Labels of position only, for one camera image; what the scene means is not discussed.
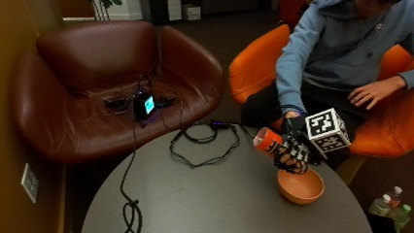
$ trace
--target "gray table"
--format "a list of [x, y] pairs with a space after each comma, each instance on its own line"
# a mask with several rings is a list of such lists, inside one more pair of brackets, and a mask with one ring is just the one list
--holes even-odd
[[[345, 183], [327, 166], [313, 167], [325, 182], [325, 193], [309, 205], [291, 203], [276, 183], [272, 158], [259, 152], [237, 127], [241, 145], [217, 165], [191, 169], [171, 156], [172, 132], [136, 151], [126, 192], [140, 200], [143, 233], [301, 233], [372, 232], [367, 217]], [[192, 136], [208, 136], [204, 126]], [[199, 163], [221, 155], [236, 138], [231, 130], [197, 145], [182, 138], [176, 151]], [[94, 199], [83, 233], [124, 232], [119, 186], [131, 156], [120, 163]]]

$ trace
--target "sleeve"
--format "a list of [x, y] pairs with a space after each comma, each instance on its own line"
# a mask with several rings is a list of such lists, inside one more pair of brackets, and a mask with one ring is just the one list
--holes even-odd
[[312, 49], [319, 42], [321, 32], [325, 28], [327, 18], [319, 14], [315, 4], [305, 11], [300, 24], [291, 36], [289, 44], [283, 50], [283, 55], [276, 64], [279, 99], [283, 106], [283, 113], [299, 111], [296, 106], [305, 111], [300, 98], [301, 74], [312, 53]]

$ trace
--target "blue sweater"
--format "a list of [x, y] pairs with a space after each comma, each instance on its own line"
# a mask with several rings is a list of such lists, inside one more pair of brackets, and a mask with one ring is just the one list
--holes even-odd
[[[303, 79], [344, 90], [373, 83], [385, 52], [396, 44], [414, 55], [414, 0], [403, 0], [369, 18], [359, 15], [353, 0], [315, 0], [276, 65], [281, 105], [305, 110]], [[400, 76], [412, 88], [414, 71]]]

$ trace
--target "orange bowl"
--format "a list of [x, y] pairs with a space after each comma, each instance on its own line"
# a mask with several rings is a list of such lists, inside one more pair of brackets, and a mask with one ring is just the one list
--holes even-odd
[[279, 170], [277, 182], [284, 196], [297, 204], [312, 203], [324, 193], [324, 181], [312, 169], [303, 175]]

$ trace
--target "water bottle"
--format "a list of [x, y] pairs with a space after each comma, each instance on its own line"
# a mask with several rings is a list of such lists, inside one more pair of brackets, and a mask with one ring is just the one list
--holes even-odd
[[393, 220], [395, 229], [397, 232], [404, 228], [406, 223], [410, 221], [412, 207], [409, 205], [403, 205], [400, 208], [391, 212], [389, 217]]
[[388, 216], [391, 212], [391, 200], [392, 198], [387, 194], [383, 198], [377, 198], [368, 212], [377, 216]]
[[401, 202], [401, 192], [403, 188], [396, 186], [392, 191], [388, 192], [388, 196], [392, 198], [391, 207], [395, 209], [399, 207]]

